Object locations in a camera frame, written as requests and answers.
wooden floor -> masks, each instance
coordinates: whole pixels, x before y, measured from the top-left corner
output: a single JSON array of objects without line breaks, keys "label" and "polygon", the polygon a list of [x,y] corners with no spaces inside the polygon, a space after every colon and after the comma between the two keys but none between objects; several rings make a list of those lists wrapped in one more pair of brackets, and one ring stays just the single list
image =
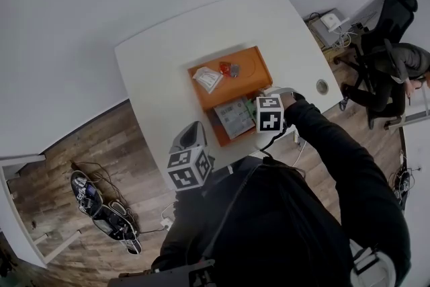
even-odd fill
[{"label": "wooden floor", "polygon": [[[332,70],[339,83],[355,78],[351,70],[342,65],[332,66]],[[365,110],[352,102],[345,112],[335,106],[325,116],[366,147],[387,177],[398,168],[400,136],[397,131],[391,134],[383,130],[382,120],[376,121],[375,130],[369,131]],[[276,142],[270,152],[290,165],[299,153],[291,136]],[[76,230],[83,234],[49,263],[47,270],[20,260],[18,270],[37,286],[96,287],[106,286],[107,281],[119,273],[149,268],[159,253],[165,232],[141,235],[142,255],[128,255],[120,243],[97,230],[90,219],[79,212],[69,184],[71,159],[97,162],[109,171],[138,215],[141,231],[159,229],[161,211],[174,201],[175,194],[166,188],[132,108],[125,103],[49,149],[46,162],[28,165],[20,178],[9,182],[17,209],[32,238],[37,239],[44,233],[49,235],[48,240],[39,245],[42,253],[48,253]],[[308,184],[339,220],[335,183],[310,145],[306,145],[298,167],[307,171]],[[96,169],[91,165],[83,166],[84,171]],[[101,185],[100,189],[112,195],[107,185]],[[32,221],[37,224],[34,230]],[[3,235],[0,241],[7,249]]]}]

small red object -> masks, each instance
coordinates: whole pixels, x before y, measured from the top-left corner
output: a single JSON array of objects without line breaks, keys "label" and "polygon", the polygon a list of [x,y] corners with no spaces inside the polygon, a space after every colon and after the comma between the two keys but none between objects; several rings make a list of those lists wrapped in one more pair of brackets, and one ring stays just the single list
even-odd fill
[{"label": "small red object", "polygon": [[220,73],[222,75],[230,75],[230,63],[220,63]]}]

white cable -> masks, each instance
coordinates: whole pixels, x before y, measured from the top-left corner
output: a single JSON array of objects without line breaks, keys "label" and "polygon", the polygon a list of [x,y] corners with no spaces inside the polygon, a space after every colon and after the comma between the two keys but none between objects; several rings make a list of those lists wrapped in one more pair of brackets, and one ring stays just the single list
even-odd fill
[{"label": "white cable", "polygon": [[341,29],[339,32],[333,31],[333,33],[339,35],[339,39],[332,45],[333,48],[347,48],[352,41],[351,35],[358,35],[355,32],[342,32]]},{"label": "white cable", "polygon": [[300,154],[298,155],[298,157],[297,157],[296,161],[294,162],[293,167],[295,167],[295,166],[296,166],[296,164],[297,164],[298,160],[300,159],[300,156],[302,155],[302,153],[303,153],[303,151],[304,151],[304,148],[306,147],[306,144],[307,144],[307,143],[308,143],[307,141],[305,141],[305,142],[304,142],[303,148],[302,148],[302,150],[300,151]]},{"label": "white cable", "polygon": [[164,210],[161,212],[161,218],[164,220],[164,212],[168,209],[168,207],[172,206],[174,204],[174,202],[172,202],[170,205],[168,205],[166,208],[164,208]]}]

box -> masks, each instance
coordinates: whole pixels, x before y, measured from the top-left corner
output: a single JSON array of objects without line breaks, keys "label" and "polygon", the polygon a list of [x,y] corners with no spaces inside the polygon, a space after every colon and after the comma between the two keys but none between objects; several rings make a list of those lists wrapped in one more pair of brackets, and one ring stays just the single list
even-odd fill
[{"label": "box", "polygon": [[284,107],[279,95],[257,97],[257,132],[281,133],[284,128]]},{"label": "box", "polygon": [[[196,71],[204,66],[219,72],[220,63],[239,65],[239,76],[236,78],[224,76],[215,90],[212,93],[208,93],[192,78]],[[220,146],[226,146],[256,131],[254,127],[231,140],[213,108],[244,96],[247,99],[253,99],[259,94],[259,89],[270,86],[273,83],[269,70],[257,46],[194,66],[188,69],[188,73],[200,105],[209,118]]]},{"label": "box", "polygon": [[170,178],[175,190],[180,192],[204,185],[212,168],[208,149],[198,146],[171,153],[163,177]]}]

person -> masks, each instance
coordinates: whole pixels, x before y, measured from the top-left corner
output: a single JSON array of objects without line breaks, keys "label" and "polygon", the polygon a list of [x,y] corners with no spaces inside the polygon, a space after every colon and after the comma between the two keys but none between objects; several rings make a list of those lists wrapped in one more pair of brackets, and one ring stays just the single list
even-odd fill
[{"label": "person", "polygon": [[270,157],[245,157],[206,193],[177,193],[175,222],[152,271],[204,258],[215,260],[217,286],[350,286],[352,239],[392,260],[398,286],[411,266],[411,245],[384,174],[314,105],[291,94],[281,99],[287,124],[318,151],[336,181],[341,225],[297,169]]},{"label": "person", "polygon": [[341,91],[345,99],[366,107],[368,126],[373,129],[376,118],[401,116],[405,109],[404,95],[410,99],[416,89],[422,87],[417,78],[425,76],[430,87],[430,53],[408,43],[393,44],[392,67],[386,47],[377,47],[368,58],[372,66],[372,77],[376,81],[375,94],[363,91],[348,84],[342,84]]}]

